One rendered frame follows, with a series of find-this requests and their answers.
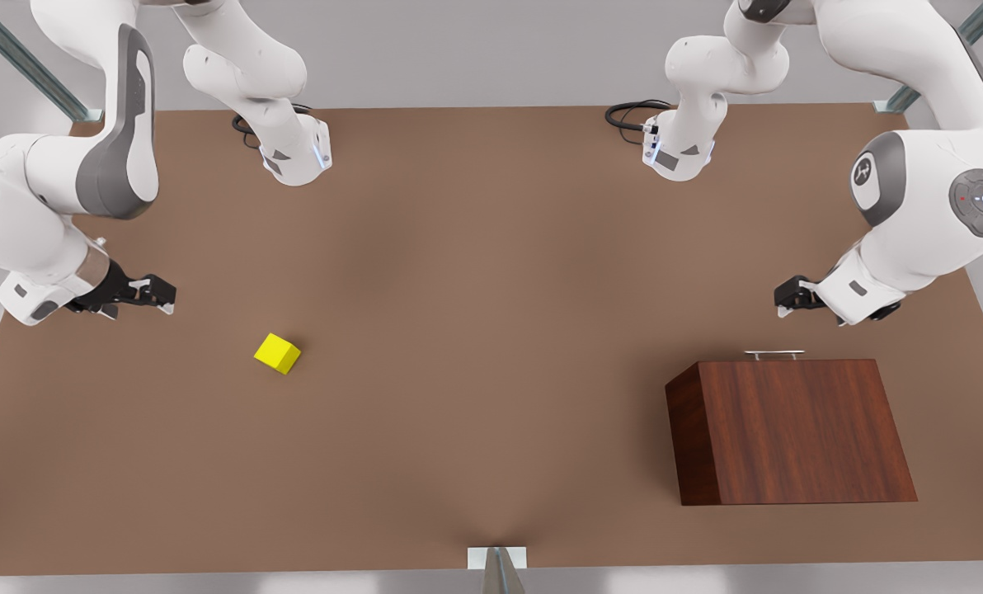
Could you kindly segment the yellow cube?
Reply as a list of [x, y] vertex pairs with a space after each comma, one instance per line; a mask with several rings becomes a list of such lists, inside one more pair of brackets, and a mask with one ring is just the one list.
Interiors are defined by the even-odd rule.
[[299, 359], [300, 354], [302, 351], [298, 346], [274, 333], [269, 333], [257, 348], [253, 358], [280, 372], [281, 375], [287, 375]]

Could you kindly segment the dark wooden cabinet box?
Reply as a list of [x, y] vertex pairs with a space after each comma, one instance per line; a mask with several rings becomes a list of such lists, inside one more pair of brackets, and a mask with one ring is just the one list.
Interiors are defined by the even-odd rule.
[[700, 361], [665, 394], [684, 505], [917, 500], [876, 361]]

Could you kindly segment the silver frame post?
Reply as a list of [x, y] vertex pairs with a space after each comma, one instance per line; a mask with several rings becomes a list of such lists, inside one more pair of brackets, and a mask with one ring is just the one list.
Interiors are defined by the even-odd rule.
[[524, 546], [468, 548], [468, 570], [482, 571], [481, 594], [526, 594], [518, 568], [527, 567]]
[[103, 111], [89, 109], [0, 22], [0, 55], [73, 123], [96, 123]]
[[959, 27], [916, 1], [899, 0], [897, 7], [898, 14], [887, 12], [884, 23], [875, 27], [898, 30], [876, 50], [883, 61], [871, 65], [871, 72], [903, 87], [873, 108], [901, 114], [922, 97], [947, 128], [983, 125], [983, 68], [971, 49], [983, 35], [983, 0]]

